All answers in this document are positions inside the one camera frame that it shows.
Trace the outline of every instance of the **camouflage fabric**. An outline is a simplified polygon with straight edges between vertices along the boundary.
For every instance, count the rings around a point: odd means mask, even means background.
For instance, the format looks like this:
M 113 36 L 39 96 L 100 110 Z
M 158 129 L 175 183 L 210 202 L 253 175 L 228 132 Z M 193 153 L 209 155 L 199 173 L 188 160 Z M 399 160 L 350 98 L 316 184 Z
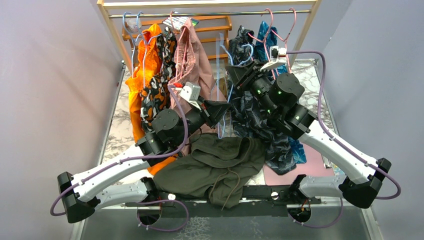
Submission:
M 276 27 L 271 27 L 271 29 L 278 34 Z M 263 40 L 265 37 L 265 34 L 268 30 L 268 24 L 264 21 L 260 24 L 259 32 L 257 33 L 257 39 Z M 266 38 L 266 47 L 268 49 L 268 53 L 270 52 L 270 48 L 272 46 L 278 45 L 278 39 L 275 34 L 268 34 L 268 37 Z M 262 62 L 268 62 L 268 57 L 265 53 L 264 44 L 260 42 L 256 42 L 254 46 L 253 55 L 256 59 L 262 61 Z M 277 71 L 279 74 L 287 73 L 286 65 L 282 65 L 277 67 Z M 273 75 L 271 72 L 269 72 L 268 79 L 271 81 L 271 83 L 274 82 Z M 288 141 L 291 146 L 291 150 L 293 151 L 293 158 L 294 162 L 297 164 L 304 164 L 307 162 L 306 155 L 305 155 L 305 149 L 302 143 L 299 140 L 294 140 L 291 137 L 288 137 Z
M 168 82 L 175 77 L 175 62 L 172 61 L 177 48 L 177 39 L 169 27 L 165 27 L 164 33 L 157 37 L 157 56 L 162 61 L 160 72 L 154 75 L 140 93 L 141 102 L 141 126 L 144 132 L 153 130 L 152 121 L 163 109 L 171 106 Z
M 249 47 L 241 47 L 252 43 L 248 33 L 254 35 L 253 31 L 240 26 L 237 36 L 229 41 L 228 52 L 235 65 L 246 60 L 250 55 Z M 228 91 L 231 90 L 231 85 L 228 85 Z M 260 109 L 259 102 L 254 99 L 254 96 L 249 91 L 233 90 L 229 102 L 235 135 L 241 138 L 260 139 L 266 147 L 266 164 L 278 175 L 295 169 L 296 164 L 288 137 L 267 125 L 267 113 Z
M 252 30 L 240 26 L 237 30 L 237 36 L 228 42 L 228 52 L 231 54 L 234 65 L 238 65 L 250 57 L 251 48 L 243 46 L 246 44 L 252 45 L 253 39 L 248 36 L 248 33 L 252 36 L 255 34 Z

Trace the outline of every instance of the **black mount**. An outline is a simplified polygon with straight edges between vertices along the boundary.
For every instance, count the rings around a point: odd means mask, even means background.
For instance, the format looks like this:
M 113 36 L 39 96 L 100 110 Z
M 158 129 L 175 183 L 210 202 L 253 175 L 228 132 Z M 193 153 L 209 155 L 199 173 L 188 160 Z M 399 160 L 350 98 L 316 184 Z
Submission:
M 209 101 L 199 96 L 197 103 L 201 109 L 191 106 L 191 110 L 185 114 L 188 125 L 188 135 L 190 136 L 204 124 L 210 128 L 224 116 L 230 108 L 230 104 L 224 101 Z M 154 156 L 167 154 L 175 150 L 184 140 L 183 119 L 173 109 L 160 111 L 151 122 L 153 131 L 145 134 L 137 141 L 136 146 L 140 147 L 144 156 Z M 148 164 L 152 167 L 166 158 L 148 159 Z
M 378 168 L 388 173 L 392 163 L 386 158 L 377 160 Z M 353 183 L 349 177 L 346 177 L 344 182 L 338 186 L 343 192 L 343 198 L 354 206 L 362 209 L 367 209 L 376 199 L 380 188 L 383 185 L 384 175 L 375 171 L 374 176 L 368 176 L 369 181 L 361 184 Z
M 63 193 L 71 186 L 72 180 L 72 174 L 67 171 L 57 176 L 60 193 Z M 100 203 L 100 200 L 96 197 L 88 202 L 78 200 L 79 197 L 79 194 L 75 193 L 74 190 L 69 191 L 62 197 L 67 221 L 70 224 L 77 223 L 93 215 L 95 207 Z
M 287 205 L 290 204 L 302 204 L 304 201 L 297 201 L 292 199 L 282 198 L 284 193 L 289 192 L 289 185 L 277 185 L 277 186 L 243 186 L 242 198 L 246 200 L 256 200 L 249 202 L 240 202 L 236 206 L 231 208 L 224 208 L 221 210 L 221 206 L 211 204 L 209 202 L 208 194 L 203 197 L 193 197 L 183 194 L 174 194 L 176 200 L 183 202 L 188 208 L 191 216 L 197 217 L 209 217 L 209 218 L 220 218 L 220 217 L 252 217 L 252 216 L 271 216 L 271 217 L 287 217 L 288 209 Z M 157 199 L 168 199 L 169 192 L 156 191 L 156 194 L 149 195 L 150 201 Z M 320 204 L 321 200 L 316 198 L 310 199 L 311 205 Z M 127 207 L 136 207 L 137 203 L 127 202 Z M 140 220 L 149 221 L 143 216 L 157 216 L 161 218 L 185 218 L 185 211 L 180 207 L 179 204 L 174 202 L 162 202 L 160 209 L 147 209 L 139 210 Z

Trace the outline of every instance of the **metal frame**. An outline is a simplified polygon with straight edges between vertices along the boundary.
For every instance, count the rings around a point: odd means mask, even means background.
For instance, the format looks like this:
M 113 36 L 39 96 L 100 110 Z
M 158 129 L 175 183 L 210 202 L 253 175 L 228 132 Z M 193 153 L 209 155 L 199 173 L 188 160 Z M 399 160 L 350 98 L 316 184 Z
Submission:
M 320 7 L 322 0 L 188 0 L 188 1 L 140 1 L 140 2 L 105 2 L 98 0 L 97 6 L 106 22 L 107 28 L 112 34 L 113 40 L 118 47 L 125 64 L 131 66 L 130 54 L 125 48 L 124 41 L 120 35 L 120 31 L 116 29 L 113 19 L 122 18 L 122 15 L 110 15 L 109 10 L 112 9 L 174 9 L 174 8 L 214 8 L 214 7 L 252 7 L 252 6 L 287 6 L 287 5 L 309 5 L 308 10 L 296 11 L 298 14 L 308 14 L 303 24 L 299 37 L 296 40 L 293 50 L 300 50 L 312 21 Z M 274 11 L 273 14 L 291 14 L 290 10 Z M 250 12 L 205 12 L 205 13 L 176 13 L 175 17 L 187 16 L 217 16 L 217 15 L 263 15 L 270 14 L 267 11 L 250 11 Z M 125 17 L 136 17 L 135 14 L 129 14 Z M 168 17 L 166 14 L 141 14 L 140 18 L 163 18 Z M 296 54 L 290 56 L 291 65 L 296 59 Z

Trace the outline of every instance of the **clothing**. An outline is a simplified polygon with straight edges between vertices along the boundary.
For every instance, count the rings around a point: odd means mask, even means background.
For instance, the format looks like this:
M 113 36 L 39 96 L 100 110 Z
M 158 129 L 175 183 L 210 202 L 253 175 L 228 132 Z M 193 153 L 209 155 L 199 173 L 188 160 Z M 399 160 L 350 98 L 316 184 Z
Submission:
M 265 37 L 265 34 L 267 33 L 268 30 L 268 24 L 264 21 L 262 21 L 262 23 L 260 24 L 259 27 L 259 32 L 257 33 L 257 39 L 259 40 L 263 40 Z M 271 30 L 273 30 L 275 33 L 278 34 L 278 30 L 276 27 L 271 27 Z M 268 54 L 270 54 L 270 48 L 272 46 L 277 46 L 278 45 L 278 39 L 277 36 L 275 34 L 273 34 L 272 32 L 270 32 L 266 38 L 266 47 L 268 49 Z M 264 48 L 264 44 L 261 42 L 256 42 L 254 51 L 253 51 L 253 55 L 255 56 L 255 58 L 257 58 L 258 60 L 262 61 L 262 62 L 268 62 L 268 57 L 265 53 L 265 48 Z M 287 68 L 286 65 L 281 65 L 279 67 L 277 67 L 277 71 L 279 74 L 282 73 L 287 73 Z M 268 79 L 273 83 L 274 78 L 272 76 L 272 73 L 269 72 L 268 75 Z M 306 155 L 305 155 L 305 150 L 304 150 L 304 146 L 302 145 L 302 143 L 299 140 L 295 140 L 291 137 L 288 137 L 288 141 L 291 147 L 291 150 L 293 152 L 293 158 L 294 158 L 294 162 L 296 164 L 304 164 L 306 163 Z
M 251 55 L 251 48 L 249 46 L 243 46 L 246 44 L 252 45 L 253 38 L 251 38 L 248 33 L 252 36 L 255 33 L 252 30 L 244 28 L 242 25 L 237 30 L 237 36 L 232 38 L 228 42 L 228 52 L 232 57 L 232 63 L 238 65 L 241 62 L 248 60 Z
M 264 40 L 265 34 L 267 34 L 268 24 L 265 21 L 262 21 L 259 27 L 259 31 L 257 32 L 257 39 Z M 274 30 L 275 33 L 278 34 L 277 28 L 272 26 L 271 30 Z M 268 36 L 266 37 L 266 48 L 268 50 L 268 54 L 270 54 L 270 47 L 278 45 L 277 36 L 269 31 Z M 261 62 L 268 62 L 267 54 L 265 53 L 264 44 L 262 42 L 256 42 L 254 45 L 253 55 L 255 59 L 260 60 Z M 278 73 L 287 73 L 286 65 L 281 65 L 277 67 Z
M 231 208 L 242 198 L 243 186 L 265 162 L 259 139 L 206 133 L 194 140 L 191 154 L 178 158 L 153 178 L 158 190 L 209 197 L 212 204 Z
M 141 95 L 141 119 L 142 128 L 145 132 L 153 130 L 152 121 L 163 109 L 171 106 L 168 82 L 175 77 L 175 63 L 172 61 L 177 39 L 169 27 L 165 27 L 162 36 L 156 40 L 156 50 L 159 60 L 162 62 L 160 72 L 154 75 L 143 88 Z
M 249 50 L 241 48 L 241 45 L 252 42 L 248 33 L 253 35 L 251 30 L 240 26 L 236 38 L 230 40 L 233 45 L 230 45 L 228 50 L 234 60 L 240 59 L 238 54 L 246 55 L 249 52 Z M 254 47 L 254 53 L 260 53 L 256 48 L 258 48 L 258 45 Z M 266 164 L 277 174 L 283 175 L 295 169 L 296 164 L 288 137 L 281 131 L 267 125 L 268 116 L 265 110 L 261 110 L 259 102 L 250 91 L 242 92 L 233 89 L 229 102 L 231 103 L 231 117 L 235 135 L 241 138 L 260 139 L 266 147 Z
M 143 33 L 144 39 L 149 42 L 152 37 L 161 33 L 161 28 L 159 25 L 153 24 L 148 29 L 143 30 Z M 148 84 L 149 80 L 161 70 L 162 66 L 162 61 L 158 57 L 156 40 L 157 39 L 153 38 L 148 45 L 145 45 L 144 41 L 140 41 L 138 45 L 138 67 L 134 71 L 133 76 L 125 81 L 125 84 L 129 87 L 129 117 L 132 124 L 132 134 L 134 135 L 135 142 L 145 135 L 141 124 L 142 97 L 140 95 L 145 87 L 143 85 L 143 75 L 145 83 Z
M 219 90 L 218 87 L 214 87 L 215 79 L 211 64 L 209 63 L 208 55 L 206 54 L 190 19 L 188 19 L 181 27 L 181 36 L 178 40 L 177 51 L 178 59 L 175 59 L 175 62 L 178 63 L 178 75 L 180 75 L 180 72 L 183 72 L 182 77 L 178 82 L 181 84 L 190 82 L 199 85 L 200 96 L 205 100 L 215 100 L 216 98 L 211 99 L 211 96 L 217 96 L 217 91 L 219 99 L 225 99 L 221 90 Z M 184 71 L 180 70 L 180 64 L 182 63 L 185 63 Z M 178 94 L 177 99 L 185 113 L 192 109 L 190 104 L 182 99 Z M 171 108 L 176 108 L 174 99 L 171 99 Z M 217 131 L 206 124 L 204 124 L 201 129 L 203 133 L 214 133 Z M 189 147 L 190 146 L 186 146 L 181 152 L 184 155 L 187 155 L 190 150 Z

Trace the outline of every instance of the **orange garment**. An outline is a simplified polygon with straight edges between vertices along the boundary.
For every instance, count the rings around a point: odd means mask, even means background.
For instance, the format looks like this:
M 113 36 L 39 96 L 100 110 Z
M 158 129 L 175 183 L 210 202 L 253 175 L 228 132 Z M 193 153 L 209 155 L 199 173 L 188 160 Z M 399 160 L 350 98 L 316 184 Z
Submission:
M 142 138 L 145 133 L 142 128 L 142 117 L 141 117 L 141 107 L 142 107 L 142 97 L 141 93 L 143 92 L 143 78 L 144 84 L 147 85 L 150 82 L 150 79 L 156 75 L 162 66 L 162 61 L 158 57 L 158 48 L 156 46 L 156 38 L 151 39 L 154 36 L 161 34 L 161 28 L 157 24 L 153 24 L 148 29 L 143 31 L 143 37 L 148 43 L 145 45 L 144 41 L 140 41 L 138 44 L 138 67 L 134 71 L 133 76 L 128 78 L 125 81 L 125 84 L 129 87 L 129 118 L 131 120 L 132 125 L 132 134 L 134 135 L 134 141 L 137 142 L 140 138 Z M 173 162 L 176 158 L 169 157 L 166 160 L 154 165 L 153 167 L 149 167 L 147 170 L 154 175 L 160 169 L 162 169 L 167 164 Z

